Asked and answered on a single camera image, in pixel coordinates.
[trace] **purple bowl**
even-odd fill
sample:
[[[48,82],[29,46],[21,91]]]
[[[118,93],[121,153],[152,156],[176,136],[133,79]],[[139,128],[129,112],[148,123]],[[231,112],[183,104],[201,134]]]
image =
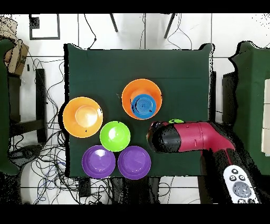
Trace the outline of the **purple bowl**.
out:
[[[151,168],[151,159],[142,147],[129,146],[119,155],[118,168],[128,179],[138,180],[146,176]]]
[[[92,178],[106,178],[115,168],[114,154],[102,145],[94,145],[83,154],[82,168]]]

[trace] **green bowl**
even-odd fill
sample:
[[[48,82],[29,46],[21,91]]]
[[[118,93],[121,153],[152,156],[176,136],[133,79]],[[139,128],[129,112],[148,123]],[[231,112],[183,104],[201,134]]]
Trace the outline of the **green bowl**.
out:
[[[130,142],[130,131],[122,122],[108,122],[100,131],[100,142],[111,152],[125,149]]]

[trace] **orange bowl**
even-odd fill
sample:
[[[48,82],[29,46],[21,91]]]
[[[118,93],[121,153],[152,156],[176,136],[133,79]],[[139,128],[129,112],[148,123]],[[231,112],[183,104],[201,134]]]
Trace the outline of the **orange bowl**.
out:
[[[77,97],[69,101],[63,111],[65,129],[73,136],[86,138],[100,129],[103,113],[97,102],[88,97]]]
[[[122,93],[122,106],[124,108],[124,111],[130,117],[133,117],[137,120],[144,120],[136,117],[131,109],[131,102],[133,101],[134,97],[140,94],[148,94],[155,100],[157,107],[155,113],[151,116],[153,117],[154,115],[156,115],[156,113],[159,111],[161,107],[162,94],[158,86],[148,79],[136,79],[127,84]]]

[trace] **remote button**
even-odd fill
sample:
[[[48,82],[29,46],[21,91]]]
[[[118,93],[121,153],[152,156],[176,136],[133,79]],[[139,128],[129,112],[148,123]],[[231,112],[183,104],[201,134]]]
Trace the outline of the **remote button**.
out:
[[[235,176],[230,176],[230,181],[236,181],[236,177]]]
[[[250,199],[248,199],[248,200],[247,200],[247,202],[248,202],[249,204],[253,204],[253,203],[255,203],[255,201],[254,201],[253,199],[251,199],[251,198],[250,198]]]
[[[237,174],[238,173],[237,169],[232,169],[232,173]]]
[[[244,182],[236,182],[234,184],[233,191],[241,198],[248,198],[252,193],[249,186]]]
[[[245,177],[244,177],[243,175],[239,175],[239,179],[240,179],[241,181],[245,181],[245,180],[246,180]]]
[[[246,201],[245,201],[245,199],[239,199],[237,203],[238,203],[238,204],[245,204]]]

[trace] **green cloth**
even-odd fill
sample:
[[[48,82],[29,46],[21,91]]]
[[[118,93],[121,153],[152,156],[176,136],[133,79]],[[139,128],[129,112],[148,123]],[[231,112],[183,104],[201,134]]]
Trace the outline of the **green cloth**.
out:
[[[0,41],[0,171],[9,175],[16,175],[19,172],[17,166],[12,164],[8,157],[7,151],[9,148],[9,95],[8,95],[8,81],[7,81],[7,67],[4,63],[6,52],[12,49],[14,44],[8,40]]]
[[[233,129],[261,174],[270,175],[270,157],[261,152],[264,83],[270,79],[270,49],[258,49],[245,41],[232,60],[238,69],[238,109]]]
[[[202,50],[81,50],[67,45],[69,60],[69,99],[85,96],[102,108],[103,124],[117,120],[131,132],[129,145],[138,145],[151,157],[149,176],[201,175],[200,152],[158,154],[148,147],[146,134],[153,121],[179,118],[185,121],[208,119],[209,54],[211,44]],[[151,119],[136,120],[121,104],[124,87],[132,80],[146,78],[162,92],[162,105]],[[70,176],[86,176],[83,153],[100,145],[100,130],[88,138],[70,135]],[[116,168],[111,176],[122,176]]]

